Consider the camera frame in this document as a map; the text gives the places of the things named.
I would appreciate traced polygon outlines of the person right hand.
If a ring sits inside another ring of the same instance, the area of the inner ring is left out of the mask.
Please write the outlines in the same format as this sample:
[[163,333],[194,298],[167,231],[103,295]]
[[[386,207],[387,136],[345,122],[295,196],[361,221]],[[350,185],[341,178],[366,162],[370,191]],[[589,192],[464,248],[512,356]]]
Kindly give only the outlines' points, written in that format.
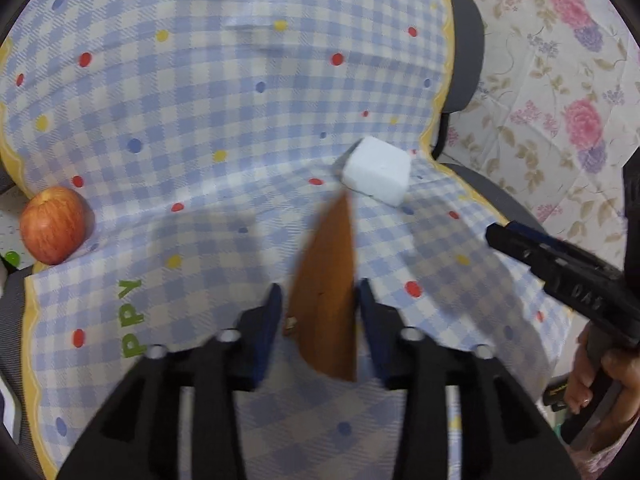
[[610,349],[596,326],[577,339],[564,400],[573,414],[562,429],[576,451],[600,452],[619,441],[639,416],[639,355]]

